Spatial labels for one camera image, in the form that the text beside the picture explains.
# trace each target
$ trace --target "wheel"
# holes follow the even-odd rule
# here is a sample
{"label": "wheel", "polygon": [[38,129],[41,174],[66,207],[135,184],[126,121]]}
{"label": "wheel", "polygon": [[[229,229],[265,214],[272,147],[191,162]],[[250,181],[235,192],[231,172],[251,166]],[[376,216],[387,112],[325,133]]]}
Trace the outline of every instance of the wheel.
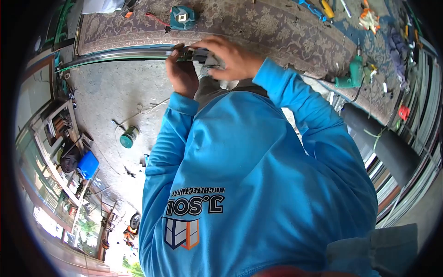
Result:
{"label": "wheel", "polygon": [[131,221],[129,221],[129,226],[135,230],[138,228],[138,225],[140,224],[141,215],[139,213],[135,213],[131,217]]}

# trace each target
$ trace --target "blue container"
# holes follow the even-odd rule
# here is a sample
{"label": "blue container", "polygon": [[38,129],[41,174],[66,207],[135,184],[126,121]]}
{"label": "blue container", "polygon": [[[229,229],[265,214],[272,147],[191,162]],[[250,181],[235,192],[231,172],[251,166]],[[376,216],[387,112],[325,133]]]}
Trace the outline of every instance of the blue container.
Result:
{"label": "blue container", "polygon": [[92,179],[94,173],[98,168],[98,160],[91,151],[88,151],[80,160],[77,166],[78,172],[86,180]]}

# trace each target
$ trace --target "rug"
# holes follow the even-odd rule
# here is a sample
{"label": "rug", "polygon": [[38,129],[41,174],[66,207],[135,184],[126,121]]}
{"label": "rug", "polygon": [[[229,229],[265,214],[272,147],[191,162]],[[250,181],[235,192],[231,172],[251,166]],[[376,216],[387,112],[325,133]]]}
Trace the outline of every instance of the rug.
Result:
{"label": "rug", "polygon": [[[398,87],[387,51],[386,35],[389,25],[400,24],[398,10],[401,1],[386,0],[385,7],[377,1],[380,9],[388,10],[389,15],[381,17],[381,29],[376,36],[358,25],[360,1],[346,1],[354,15],[350,19],[342,10],[340,1],[336,2],[335,22],[331,25],[320,22],[307,9],[290,0],[258,0],[255,4],[247,0],[139,0],[134,14],[128,19],[118,12],[85,15],[78,54],[152,44],[189,45],[208,35],[220,34],[262,56],[271,57],[281,65],[290,63],[310,76],[322,78],[326,74],[341,76],[348,71],[360,38],[364,60],[369,57],[375,61],[380,76],[373,83],[372,99],[370,89],[365,87],[356,103],[366,110],[371,106],[372,114],[387,124],[399,89],[394,90],[393,99],[382,97],[383,81],[389,88]],[[163,25],[145,16],[149,12],[169,22],[169,8],[180,4],[190,5],[200,14],[192,30],[165,33]],[[347,90],[347,93],[355,95],[357,91]]]}

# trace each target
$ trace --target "shirt logo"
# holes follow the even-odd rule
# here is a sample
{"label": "shirt logo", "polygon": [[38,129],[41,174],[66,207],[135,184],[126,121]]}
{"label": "shirt logo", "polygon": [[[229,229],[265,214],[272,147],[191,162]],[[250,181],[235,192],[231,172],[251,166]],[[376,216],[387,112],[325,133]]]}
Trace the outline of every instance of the shirt logo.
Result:
{"label": "shirt logo", "polygon": [[172,249],[181,246],[190,250],[200,242],[198,219],[187,221],[166,218],[165,224],[165,243]]}
{"label": "shirt logo", "polygon": [[198,216],[205,210],[208,214],[223,213],[224,187],[187,187],[171,193],[166,203],[164,241],[172,249],[179,246],[190,250],[200,242],[199,219],[181,220],[172,216]]}

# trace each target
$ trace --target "power drill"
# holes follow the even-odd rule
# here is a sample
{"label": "power drill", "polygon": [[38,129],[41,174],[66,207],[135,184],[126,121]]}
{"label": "power drill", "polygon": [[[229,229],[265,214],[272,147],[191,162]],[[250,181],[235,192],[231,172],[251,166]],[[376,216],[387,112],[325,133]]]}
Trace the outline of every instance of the power drill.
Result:
{"label": "power drill", "polygon": [[361,86],[363,80],[363,58],[361,57],[360,39],[358,39],[357,55],[349,64],[350,77],[335,77],[335,87],[351,88]]}

